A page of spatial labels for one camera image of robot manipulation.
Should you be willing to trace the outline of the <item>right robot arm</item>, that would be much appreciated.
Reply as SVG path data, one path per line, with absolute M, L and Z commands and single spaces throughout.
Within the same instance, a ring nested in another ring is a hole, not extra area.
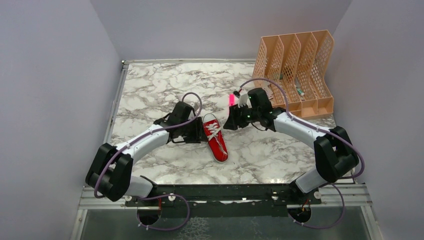
M 229 107 L 223 128 L 236 131 L 252 123 L 295 138 L 314 150 L 314 168 L 290 183 L 288 196 L 296 204 L 306 200 L 318 187 L 341 179 L 360 161 L 344 128 L 320 127 L 284 108 L 273 107 L 266 91 L 260 87 L 241 95 L 238 104 Z

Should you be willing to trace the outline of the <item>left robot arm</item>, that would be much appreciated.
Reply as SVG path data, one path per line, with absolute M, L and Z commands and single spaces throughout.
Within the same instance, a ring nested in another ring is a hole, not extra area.
M 138 197 L 144 205 L 157 200 L 154 183 L 146 177 L 134 176 L 133 166 L 153 150 L 182 137 L 184 143 L 206 141 L 202 118 L 194 108 L 183 102 L 176 103 L 171 113 L 161 117 L 136 137 L 111 145 L 102 144 L 85 177 L 85 183 L 96 190 L 96 198 L 112 202 L 124 196 Z

